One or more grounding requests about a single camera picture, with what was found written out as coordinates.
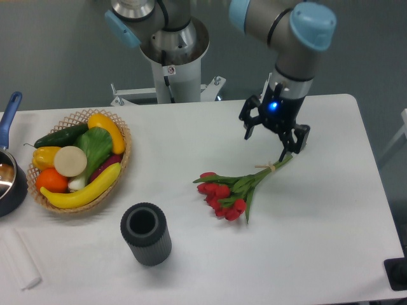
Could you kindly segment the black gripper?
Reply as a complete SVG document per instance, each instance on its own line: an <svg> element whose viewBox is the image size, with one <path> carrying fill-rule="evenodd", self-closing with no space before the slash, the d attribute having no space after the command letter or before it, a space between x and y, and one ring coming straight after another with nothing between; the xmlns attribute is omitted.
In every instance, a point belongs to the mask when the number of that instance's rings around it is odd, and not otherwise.
<svg viewBox="0 0 407 305"><path fill-rule="evenodd" d="M296 124L296 117L305 98L282 97L282 92L283 86L280 83L275 90L267 85L262 101L255 95L250 96L238 116L244 124L245 140L251 137L254 127L261 123L278 134L283 144L279 162L283 161L287 153L299 154L305 148L310 133L309 125ZM259 115L251 116L254 109L258 109Z"/></svg>

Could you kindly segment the silver blue-capped robot arm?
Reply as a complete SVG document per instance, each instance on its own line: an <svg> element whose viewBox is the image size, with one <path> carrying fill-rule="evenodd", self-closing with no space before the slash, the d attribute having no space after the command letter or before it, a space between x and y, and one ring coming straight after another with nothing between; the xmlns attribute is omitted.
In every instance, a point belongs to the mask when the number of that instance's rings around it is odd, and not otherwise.
<svg viewBox="0 0 407 305"><path fill-rule="evenodd" d="M201 60L209 48L205 25L189 1L112 1L104 15L111 32L150 61L161 104L201 102ZM239 118L250 137L263 125L279 136L283 155L304 148L310 128L296 117L315 77L322 52L336 28L327 7L302 1L288 7L275 1L232 1L231 23L274 49L278 56L260 97L249 97Z"/></svg>

